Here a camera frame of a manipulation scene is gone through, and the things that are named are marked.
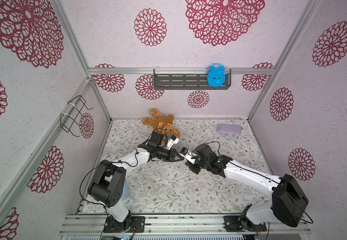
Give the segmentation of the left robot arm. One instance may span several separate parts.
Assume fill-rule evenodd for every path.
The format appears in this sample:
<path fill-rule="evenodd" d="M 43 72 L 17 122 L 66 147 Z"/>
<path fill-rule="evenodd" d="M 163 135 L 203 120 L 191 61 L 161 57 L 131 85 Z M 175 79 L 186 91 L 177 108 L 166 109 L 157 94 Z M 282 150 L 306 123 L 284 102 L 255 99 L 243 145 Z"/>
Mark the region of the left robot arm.
<path fill-rule="evenodd" d="M 137 232 L 131 220 L 131 211 L 121 199 L 125 178 L 137 167 L 153 159 L 164 162 L 182 161 L 184 158 L 173 148 L 178 142 L 179 138 L 175 135 L 163 135 L 158 130 L 153 130 L 148 139 L 139 144 L 133 152 L 112 162 L 103 160 L 86 174 L 87 177 L 93 173 L 87 194 L 96 201 L 95 205 L 104 208 L 107 215 L 103 229 L 105 233 L 128 230 Z"/>

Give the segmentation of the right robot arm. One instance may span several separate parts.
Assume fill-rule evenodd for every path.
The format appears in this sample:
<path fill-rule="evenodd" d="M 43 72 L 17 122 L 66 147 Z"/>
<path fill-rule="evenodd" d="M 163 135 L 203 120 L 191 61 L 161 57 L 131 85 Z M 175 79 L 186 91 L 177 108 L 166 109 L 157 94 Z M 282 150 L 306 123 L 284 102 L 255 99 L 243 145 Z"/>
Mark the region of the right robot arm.
<path fill-rule="evenodd" d="M 296 228 L 306 215 L 309 200 L 291 175 L 279 177 L 262 173 L 231 157 L 217 155 L 208 144 L 201 144 L 194 151 L 182 148 L 180 154 L 195 174 L 204 169 L 214 175 L 241 182 L 270 198 L 263 203 L 247 205 L 237 218 L 226 225 L 227 231 L 258 231 L 262 224 L 271 222 L 281 222 Z"/>

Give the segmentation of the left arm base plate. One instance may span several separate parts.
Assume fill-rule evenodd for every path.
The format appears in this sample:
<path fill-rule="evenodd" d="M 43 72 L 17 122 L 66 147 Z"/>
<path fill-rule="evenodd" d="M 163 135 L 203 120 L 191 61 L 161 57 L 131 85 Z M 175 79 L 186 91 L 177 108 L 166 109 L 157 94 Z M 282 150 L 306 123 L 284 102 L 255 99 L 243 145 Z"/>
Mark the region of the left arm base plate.
<path fill-rule="evenodd" d="M 145 217 L 128 216 L 123 222 L 117 221 L 113 216 L 106 218 L 104 233 L 143 233 Z"/>

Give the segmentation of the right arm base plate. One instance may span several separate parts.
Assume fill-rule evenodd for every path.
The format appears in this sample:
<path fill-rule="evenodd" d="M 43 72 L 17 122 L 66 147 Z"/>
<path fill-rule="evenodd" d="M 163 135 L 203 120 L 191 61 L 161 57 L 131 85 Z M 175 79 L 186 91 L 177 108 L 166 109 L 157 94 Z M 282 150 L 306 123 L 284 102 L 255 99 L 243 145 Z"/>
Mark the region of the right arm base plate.
<path fill-rule="evenodd" d="M 265 232 L 265 224 L 254 225 L 246 217 L 227 215 L 224 216 L 224 228 L 227 232 Z"/>

